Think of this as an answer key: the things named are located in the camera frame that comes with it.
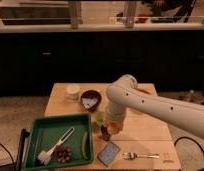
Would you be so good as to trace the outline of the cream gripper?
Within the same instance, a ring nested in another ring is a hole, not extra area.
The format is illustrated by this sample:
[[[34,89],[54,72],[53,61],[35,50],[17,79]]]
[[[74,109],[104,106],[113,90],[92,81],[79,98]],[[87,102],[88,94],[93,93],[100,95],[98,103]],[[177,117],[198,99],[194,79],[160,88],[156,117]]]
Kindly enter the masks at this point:
[[[122,130],[123,124],[121,122],[108,120],[106,123],[106,127],[101,126],[102,139],[105,141],[109,141],[111,135],[116,135]]]

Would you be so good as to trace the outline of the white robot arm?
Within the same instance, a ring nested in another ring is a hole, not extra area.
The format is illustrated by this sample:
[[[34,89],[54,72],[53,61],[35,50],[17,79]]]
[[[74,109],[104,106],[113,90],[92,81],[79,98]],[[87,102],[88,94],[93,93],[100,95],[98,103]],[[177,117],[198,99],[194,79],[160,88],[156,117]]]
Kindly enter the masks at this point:
[[[204,139],[203,105],[141,92],[136,78],[129,74],[109,84],[106,96],[105,127],[109,135],[123,129],[126,110],[132,108]]]

